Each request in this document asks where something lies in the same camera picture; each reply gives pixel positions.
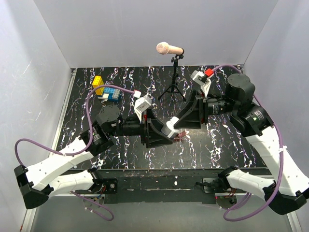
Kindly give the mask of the brown weekly pill organizer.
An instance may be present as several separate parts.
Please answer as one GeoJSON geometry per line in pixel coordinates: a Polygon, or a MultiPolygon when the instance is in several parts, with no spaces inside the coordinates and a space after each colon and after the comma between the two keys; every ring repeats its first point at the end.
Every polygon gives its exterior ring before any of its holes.
{"type": "Polygon", "coordinates": [[[187,131],[181,131],[179,132],[174,138],[173,138],[173,141],[174,142],[181,142],[184,137],[187,135],[187,131]]]}

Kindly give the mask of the white pill bottle blue label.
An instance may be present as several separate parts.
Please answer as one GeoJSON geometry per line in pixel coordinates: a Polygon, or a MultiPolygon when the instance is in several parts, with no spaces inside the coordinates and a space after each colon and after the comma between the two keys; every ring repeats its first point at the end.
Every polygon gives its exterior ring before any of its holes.
{"type": "Polygon", "coordinates": [[[166,122],[166,124],[161,129],[161,132],[166,135],[170,139],[174,139],[179,133],[180,130],[175,129],[174,125],[178,122],[177,117],[172,117],[169,121],[166,122]]]}

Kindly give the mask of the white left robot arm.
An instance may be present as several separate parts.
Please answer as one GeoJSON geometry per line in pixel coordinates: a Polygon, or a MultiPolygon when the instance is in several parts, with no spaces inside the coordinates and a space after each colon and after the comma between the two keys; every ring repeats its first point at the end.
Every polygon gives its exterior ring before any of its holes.
{"type": "Polygon", "coordinates": [[[62,150],[53,151],[50,157],[34,165],[21,164],[14,169],[26,209],[37,208],[55,195],[77,190],[115,194],[117,179],[99,177],[97,169],[76,174],[65,172],[111,148],[112,136],[139,136],[147,148],[170,145],[179,133],[174,128],[178,121],[176,116],[163,124],[151,109],[122,118],[117,106],[103,107],[89,129],[62,150]]]}

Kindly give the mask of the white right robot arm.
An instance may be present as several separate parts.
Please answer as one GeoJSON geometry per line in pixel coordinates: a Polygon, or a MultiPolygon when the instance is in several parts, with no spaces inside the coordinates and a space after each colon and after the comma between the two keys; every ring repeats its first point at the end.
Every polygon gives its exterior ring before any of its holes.
{"type": "Polygon", "coordinates": [[[229,113],[233,126],[255,148],[273,175],[272,179],[264,179],[229,167],[218,174],[219,188],[224,192],[240,189],[258,196],[279,215],[302,207],[309,198],[309,179],[284,148],[269,114],[253,102],[255,86],[249,77],[230,75],[221,97],[208,95],[211,80],[206,73],[194,71],[191,78],[200,90],[192,93],[189,103],[172,119],[173,129],[199,129],[209,116],[229,113]]]}

